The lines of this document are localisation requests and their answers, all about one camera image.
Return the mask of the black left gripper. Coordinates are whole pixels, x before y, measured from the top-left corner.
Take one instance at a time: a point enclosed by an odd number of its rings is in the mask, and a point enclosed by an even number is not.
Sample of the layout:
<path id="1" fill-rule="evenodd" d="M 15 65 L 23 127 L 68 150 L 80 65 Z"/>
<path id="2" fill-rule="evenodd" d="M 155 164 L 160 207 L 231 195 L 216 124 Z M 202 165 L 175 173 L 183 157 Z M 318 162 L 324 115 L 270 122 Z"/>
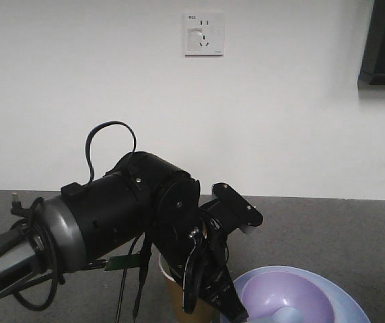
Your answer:
<path id="1" fill-rule="evenodd" d="M 199 204 L 199 183 L 183 180 L 160 200 L 151 239 L 182 288 L 182 309 L 194 312 L 199 300 L 229 320 L 245 320 L 242 305 L 227 268 L 228 236 L 245 234 L 263 223 L 263 216 L 229 184 L 212 187 L 212 199 Z"/>

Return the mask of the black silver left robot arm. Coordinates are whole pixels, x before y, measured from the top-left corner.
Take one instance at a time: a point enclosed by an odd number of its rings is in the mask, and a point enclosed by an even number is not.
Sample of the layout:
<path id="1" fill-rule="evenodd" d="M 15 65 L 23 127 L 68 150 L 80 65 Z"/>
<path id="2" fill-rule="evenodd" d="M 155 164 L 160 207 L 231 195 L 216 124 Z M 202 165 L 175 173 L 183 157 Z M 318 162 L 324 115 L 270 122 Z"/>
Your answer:
<path id="1" fill-rule="evenodd" d="M 27 209 L 13 200 L 11 212 L 19 219 L 0 234 L 0 298 L 50 281 L 53 299 L 65 273 L 105 268 L 105 254 L 142 238 L 140 253 L 126 259 L 139 267 L 140 283 L 156 247 L 182 287 L 186 313 L 203 300 L 230 322 L 244 322 L 248 312 L 226 266 L 227 238 L 259 226 L 263 217 L 229 184 L 215 184 L 212 194 L 200 205 L 198 180 L 156 155 L 136 152 L 101 179 L 66 185 Z"/>

